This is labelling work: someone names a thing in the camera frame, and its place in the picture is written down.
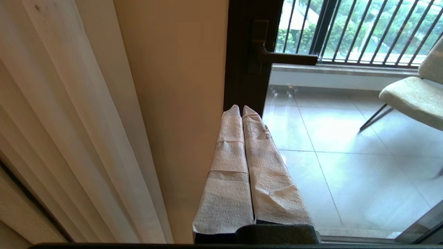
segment window sill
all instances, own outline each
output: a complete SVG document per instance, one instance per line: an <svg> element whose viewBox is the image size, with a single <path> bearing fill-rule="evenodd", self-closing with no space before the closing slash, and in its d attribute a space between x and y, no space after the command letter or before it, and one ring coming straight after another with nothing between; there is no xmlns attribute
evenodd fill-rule
<svg viewBox="0 0 443 249"><path fill-rule="evenodd" d="M410 76L419 76L417 69L386 68L377 66L330 65L321 63L318 63L316 66L273 64L272 71L303 72L314 74L341 74L389 78L406 78Z"/></svg>

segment beige chair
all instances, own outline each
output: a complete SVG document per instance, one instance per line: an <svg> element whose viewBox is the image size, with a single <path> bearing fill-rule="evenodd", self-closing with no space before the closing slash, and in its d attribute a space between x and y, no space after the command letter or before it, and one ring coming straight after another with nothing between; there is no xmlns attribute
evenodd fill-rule
<svg viewBox="0 0 443 249"><path fill-rule="evenodd" d="M418 73L421 78L408 77L385 87L379 95L385 104L360 127L360 131L393 109L443 131L443 89L424 81L427 79L443 85L443 38L431 49ZM388 105L391 108L378 115Z"/></svg>

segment chair backrest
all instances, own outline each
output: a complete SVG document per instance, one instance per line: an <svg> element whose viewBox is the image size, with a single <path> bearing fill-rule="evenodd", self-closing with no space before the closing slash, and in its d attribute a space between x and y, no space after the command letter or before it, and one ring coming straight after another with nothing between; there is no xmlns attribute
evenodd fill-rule
<svg viewBox="0 0 443 249"><path fill-rule="evenodd" d="M425 79L443 85L443 37L429 51L418 68L418 74Z"/></svg>

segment metal railing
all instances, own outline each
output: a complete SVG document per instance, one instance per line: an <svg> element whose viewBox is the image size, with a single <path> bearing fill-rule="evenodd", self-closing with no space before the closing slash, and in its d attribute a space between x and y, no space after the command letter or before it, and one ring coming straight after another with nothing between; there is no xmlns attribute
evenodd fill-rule
<svg viewBox="0 0 443 249"><path fill-rule="evenodd" d="M442 0L285 0L276 52L417 67L443 35Z"/></svg>

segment tile floor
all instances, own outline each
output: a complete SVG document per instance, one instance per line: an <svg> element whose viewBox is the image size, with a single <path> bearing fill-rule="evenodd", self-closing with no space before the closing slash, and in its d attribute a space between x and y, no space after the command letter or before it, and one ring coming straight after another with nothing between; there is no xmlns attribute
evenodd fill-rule
<svg viewBox="0 0 443 249"><path fill-rule="evenodd" d="M394 238L443 199L443 132L372 91L269 94L263 121L322 235Z"/></svg>

